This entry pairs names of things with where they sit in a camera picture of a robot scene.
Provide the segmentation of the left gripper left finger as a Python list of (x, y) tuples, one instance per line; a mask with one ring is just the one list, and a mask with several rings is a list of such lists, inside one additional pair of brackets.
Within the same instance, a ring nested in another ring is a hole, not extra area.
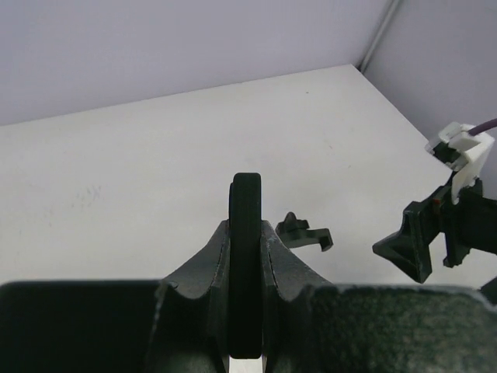
[(226, 372), (228, 224), (160, 280), (1, 287), (3, 372)]

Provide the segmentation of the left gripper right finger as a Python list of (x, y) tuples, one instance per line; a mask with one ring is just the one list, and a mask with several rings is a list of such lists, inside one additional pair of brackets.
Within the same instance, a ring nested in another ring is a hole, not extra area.
[(494, 372), (496, 308), (447, 286), (332, 284), (262, 223), (266, 372)]

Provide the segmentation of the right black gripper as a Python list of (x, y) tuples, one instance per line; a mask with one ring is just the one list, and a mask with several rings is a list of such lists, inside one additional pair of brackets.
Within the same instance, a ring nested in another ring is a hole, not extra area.
[[(472, 249), (496, 253), (496, 201), (483, 197), (483, 183), (461, 190), (458, 203), (451, 200), (447, 184), (432, 198), (433, 212), (445, 236), (445, 267), (462, 264)], [(432, 273), (429, 245), (431, 221), (420, 210), (405, 209), (401, 227), (373, 244), (373, 252), (393, 263), (414, 282), (423, 284)]]

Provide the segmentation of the black phone stand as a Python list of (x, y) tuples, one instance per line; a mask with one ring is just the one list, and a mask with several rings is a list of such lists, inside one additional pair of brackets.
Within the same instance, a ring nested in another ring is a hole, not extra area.
[(284, 220), (276, 226), (275, 232), (288, 249), (320, 245), (321, 251), (325, 252), (333, 246), (328, 228), (310, 229), (308, 221), (297, 218), (293, 212), (287, 213)]

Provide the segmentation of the black smartphone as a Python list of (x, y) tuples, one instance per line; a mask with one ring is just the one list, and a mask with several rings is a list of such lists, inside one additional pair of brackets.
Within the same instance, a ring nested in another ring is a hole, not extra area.
[(230, 185), (228, 353), (234, 359), (262, 353), (261, 190), (258, 173), (237, 173)]

